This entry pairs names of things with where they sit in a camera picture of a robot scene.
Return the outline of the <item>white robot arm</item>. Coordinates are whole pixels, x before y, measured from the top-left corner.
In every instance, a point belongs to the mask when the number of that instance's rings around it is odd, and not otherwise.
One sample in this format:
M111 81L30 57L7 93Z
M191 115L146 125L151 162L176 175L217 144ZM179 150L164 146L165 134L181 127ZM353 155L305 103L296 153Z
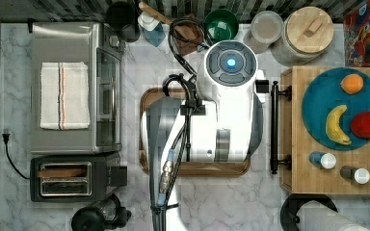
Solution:
M183 164L243 163L258 148L263 110L256 79L261 74L246 44L223 40L206 51L190 79L172 74L164 80L164 96L141 118L153 231L186 231L175 188Z

